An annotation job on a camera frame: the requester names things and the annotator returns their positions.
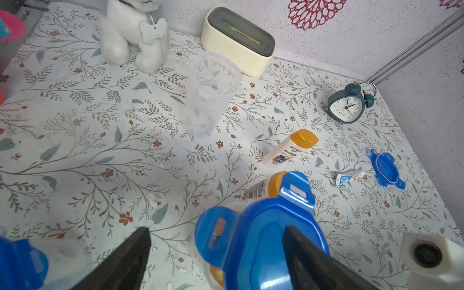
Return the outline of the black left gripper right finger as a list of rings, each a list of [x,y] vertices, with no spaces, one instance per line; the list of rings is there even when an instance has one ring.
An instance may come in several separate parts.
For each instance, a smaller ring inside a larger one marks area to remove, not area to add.
[[[328,257],[297,227],[287,226],[282,244],[294,290],[375,290],[376,286]]]

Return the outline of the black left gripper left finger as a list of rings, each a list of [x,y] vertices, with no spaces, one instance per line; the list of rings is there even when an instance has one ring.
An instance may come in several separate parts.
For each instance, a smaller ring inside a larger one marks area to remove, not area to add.
[[[150,248],[149,229],[146,227],[136,229],[73,288],[75,290],[139,290],[147,267]]]

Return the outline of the clear plastic kit container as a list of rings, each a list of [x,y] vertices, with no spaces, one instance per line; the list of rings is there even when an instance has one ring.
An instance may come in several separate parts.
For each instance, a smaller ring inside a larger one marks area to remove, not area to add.
[[[30,239],[34,270],[42,280],[42,290],[70,290],[92,269],[84,241]]]

